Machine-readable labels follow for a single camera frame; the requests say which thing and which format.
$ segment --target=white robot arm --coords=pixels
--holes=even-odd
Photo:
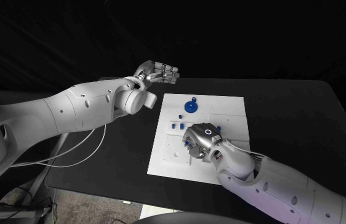
[[[346,198],[290,166],[238,148],[211,123],[192,125],[182,141],[192,157],[209,154],[221,185],[280,222],[346,224]]]
[[[157,96],[151,83],[176,83],[179,69],[151,60],[134,76],[74,85],[49,98],[0,105],[0,175],[25,151],[45,139],[92,130],[118,117],[153,108]]]

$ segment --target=black curtain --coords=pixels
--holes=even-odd
[[[346,106],[345,40],[346,0],[0,0],[0,88],[61,92],[154,60],[185,78],[326,81]]]

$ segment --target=blue object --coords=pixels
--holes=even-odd
[[[192,101],[185,103],[185,110],[188,113],[193,113],[198,110],[199,106],[196,103],[196,97],[192,98]]]

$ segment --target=table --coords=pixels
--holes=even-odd
[[[175,85],[153,84],[149,91],[157,95],[154,108],[143,107],[136,115],[107,125],[100,150],[79,165],[51,169],[49,187],[251,223],[280,223],[222,186],[147,174],[163,96],[173,93],[244,97],[251,150],[346,196],[340,182],[346,171],[346,113],[326,82],[180,78]],[[61,151],[88,133],[71,133]],[[102,133],[100,127],[55,164],[82,160],[97,148]]]

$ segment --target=white board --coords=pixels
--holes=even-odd
[[[193,97],[196,97],[198,110],[195,113],[188,113],[185,104]],[[164,94],[147,174],[219,185],[216,168],[209,158],[190,157],[182,141],[188,127],[196,123],[221,126],[222,138],[231,139],[241,148],[251,149],[242,97]]]

